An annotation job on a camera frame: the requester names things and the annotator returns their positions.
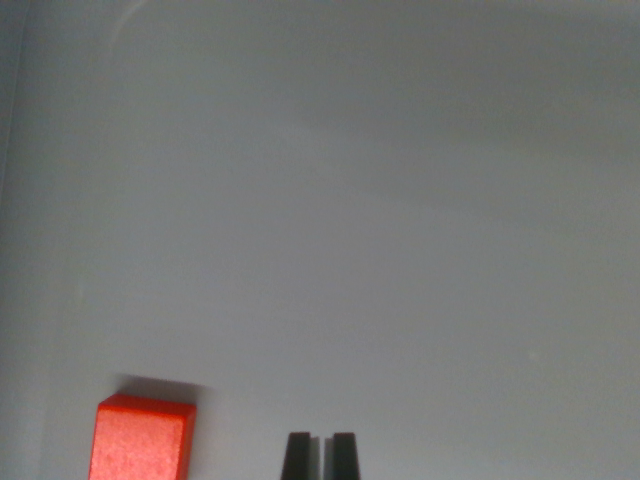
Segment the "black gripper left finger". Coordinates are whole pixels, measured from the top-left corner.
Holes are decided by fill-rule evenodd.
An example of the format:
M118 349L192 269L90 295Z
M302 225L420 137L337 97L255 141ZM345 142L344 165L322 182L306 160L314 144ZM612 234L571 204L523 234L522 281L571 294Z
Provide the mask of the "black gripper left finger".
M289 434L281 470L281 480L319 478L319 439L310 432Z

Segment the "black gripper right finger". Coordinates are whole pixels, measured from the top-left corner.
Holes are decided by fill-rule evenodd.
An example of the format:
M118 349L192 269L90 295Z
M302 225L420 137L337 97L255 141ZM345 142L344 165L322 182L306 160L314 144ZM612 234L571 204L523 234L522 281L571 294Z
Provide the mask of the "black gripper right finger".
M360 480L356 435L338 432L324 441L324 480Z

